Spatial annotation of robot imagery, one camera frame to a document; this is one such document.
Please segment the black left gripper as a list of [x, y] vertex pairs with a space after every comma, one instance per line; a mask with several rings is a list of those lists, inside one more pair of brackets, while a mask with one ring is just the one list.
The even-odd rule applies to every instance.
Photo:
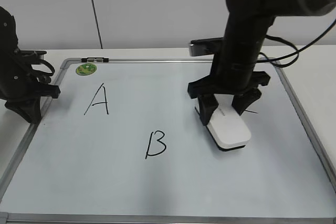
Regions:
[[54, 67], [45, 59], [30, 61], [1, 49], [1, 99], [5, 107], [20, 115], [28, 123], [41, 120], [40, 98], [58, 98], [60, 88], [51, 85]]

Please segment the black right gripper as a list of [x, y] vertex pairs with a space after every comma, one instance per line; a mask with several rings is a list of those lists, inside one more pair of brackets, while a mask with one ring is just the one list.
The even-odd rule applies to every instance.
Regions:
[[223, 38], [220, 51], [215, 53], [209, 75], [190, 82], [187, 92], [190, 98], [198, 95], [200, 120], [206, 126], [218, 102], [213, 94], [233, 94], [232, 107], [242, 115], [262, 93], [256, 88], [267, 86], [270, 76], [264, 71], [254, 71], [261, 44], [246, 44]]

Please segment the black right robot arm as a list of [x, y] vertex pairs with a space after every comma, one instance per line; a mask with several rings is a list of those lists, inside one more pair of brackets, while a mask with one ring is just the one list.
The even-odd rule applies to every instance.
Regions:
[[218, 108], [218, 94], [233, 96], [232, 107], [242, 114], [261, 97], [259, 86], [270, 76], [255, 71], [268, 29], [277, 17], [323, 16], [335, 8], [335, 0], [225, 0], [228, 20], [223, 37], [192, 40], [192, 56], [213, 55], [209, 75], [188, 84], [198, 100], [200, 120], [207, 125]]

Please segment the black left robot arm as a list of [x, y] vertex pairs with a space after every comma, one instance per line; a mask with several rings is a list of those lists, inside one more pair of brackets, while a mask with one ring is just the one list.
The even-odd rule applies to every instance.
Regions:
[[42, 97], [60, 95], [60, 88], [50, 84], [55, 69], [44, 60], [46, 53], [19, 49], [15, 18], [1, 7], [1, 99], [28, 123], [40, 122]]

